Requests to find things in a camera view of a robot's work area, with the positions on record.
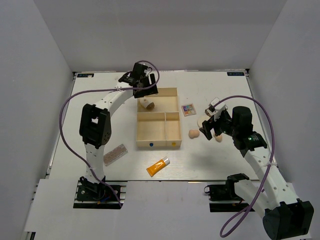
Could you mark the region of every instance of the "white enclosure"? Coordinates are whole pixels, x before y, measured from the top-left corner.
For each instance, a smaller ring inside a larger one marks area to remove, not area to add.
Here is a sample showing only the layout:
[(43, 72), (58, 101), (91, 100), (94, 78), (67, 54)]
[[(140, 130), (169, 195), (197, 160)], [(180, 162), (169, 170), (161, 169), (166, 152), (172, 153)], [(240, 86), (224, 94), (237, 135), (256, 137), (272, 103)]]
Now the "white enclosure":
[(142, 59), (162, 71), (250, 69), (279, 169), (312, 203), (320, 239), (320, 1), (2, 0), (0, 33), (1, 239), (21, 239), (72, 72), (126, 71)]

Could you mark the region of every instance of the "blue label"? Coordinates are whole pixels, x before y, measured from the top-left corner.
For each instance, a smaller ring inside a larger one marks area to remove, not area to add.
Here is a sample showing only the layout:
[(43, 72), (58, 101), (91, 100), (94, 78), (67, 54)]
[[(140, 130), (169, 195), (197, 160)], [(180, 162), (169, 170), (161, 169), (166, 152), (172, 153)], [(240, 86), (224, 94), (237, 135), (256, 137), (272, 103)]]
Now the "blue label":
[(228, 76), (244, 76), (245, 73), (242, 71), (228, 71), (226, 73)]

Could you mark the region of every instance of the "white tabletop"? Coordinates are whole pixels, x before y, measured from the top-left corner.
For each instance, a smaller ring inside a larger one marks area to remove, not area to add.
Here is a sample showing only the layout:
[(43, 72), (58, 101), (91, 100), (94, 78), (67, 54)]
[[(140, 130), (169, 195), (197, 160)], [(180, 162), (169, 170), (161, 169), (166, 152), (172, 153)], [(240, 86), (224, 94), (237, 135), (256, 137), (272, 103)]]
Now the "white tabletop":
[[(77, 180), (40, 180), (24, 229), (35, 232), (34, 240), (217, 240), (235, 214), (210, 212), (204, 194), (208, 183), (185, 181), (129, 181), (120, 210), (74, 209)], [(309, 234), (288, 239), (307, 238)], [(250, 212), (227, 239), (270, 238), (259, 215)]]
[[(95, 73), (91, 78), (76, 78), (72, 94), (89, 89), (113, 88), (121, 72)], [(134, 180), (185, 180), (215, 181), (225, 180), (227, 176), (244, 173), (251, 180), (258, 177), (250, 165), (234, 147), (232, 138), (223, 135), (218, 143), (213, 138), (208, 141), (202, 134), (190, 139), (190, 129), (198, 129), (197, 119), (204, 115), (208, 104), (216, 97), (222, 99), (231, 95), (250, 96), (250, 89), (245, 76), (227, 76), (226, 72), (187, 72), (161, 71), (159, 88), (176, 87), (178, 90), (182, 144), (180, 149), (138, 149), (136, 147), (137, 99), (130, 98), (112, 116), (112, 134), (104, 153), (124, 144), (128, 153), (104, 168), (109, 181)], [(70, 146), (82, 156), (85, 147), (79, 135), (82, 108), (85, 104), (94, 104), (106, 93), (82, 94), (70, 101), (63, 131)], [(197, 115), (184, 116), (180, 105), (193, 104)], [(247, 106), (251, 109), (254, 131), (263, 134), (262, 126), (253, 102), (236, 98), (226, 102), (230, 115), (233, 107)], [(170, 165), (158, 172), (153, 178), (146, 168), (167, 156)], [(50, 179), (79, 178), (86, 171), (85, 164), (73, 155), (63, 144), (58, 142), (53, 159)]]

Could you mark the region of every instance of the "tube cap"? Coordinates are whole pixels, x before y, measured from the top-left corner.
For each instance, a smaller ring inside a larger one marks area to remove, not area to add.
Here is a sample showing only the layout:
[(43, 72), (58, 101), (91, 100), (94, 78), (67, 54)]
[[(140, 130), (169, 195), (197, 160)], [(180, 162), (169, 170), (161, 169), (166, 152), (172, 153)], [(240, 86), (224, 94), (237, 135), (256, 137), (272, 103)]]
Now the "tube cap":
[(164, 161), (166, 166), (170, 163), (170, 159), (167, 158), (166, 156), (164, 158), (162, 158), (162, 160)]

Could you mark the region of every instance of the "small card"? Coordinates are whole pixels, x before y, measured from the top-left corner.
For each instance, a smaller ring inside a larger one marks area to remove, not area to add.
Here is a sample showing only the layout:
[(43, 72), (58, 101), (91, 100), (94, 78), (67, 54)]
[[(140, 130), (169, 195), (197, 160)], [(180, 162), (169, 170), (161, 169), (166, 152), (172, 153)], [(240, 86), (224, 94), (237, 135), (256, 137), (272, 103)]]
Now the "small card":
[(182, 108), (183, 115), (185, 117), (197, 114), (196, 109), (195, 109), (195, 107), (194, 107), (194, 105), (192, 103), (191, 104), (182, 105), (181, 108)]

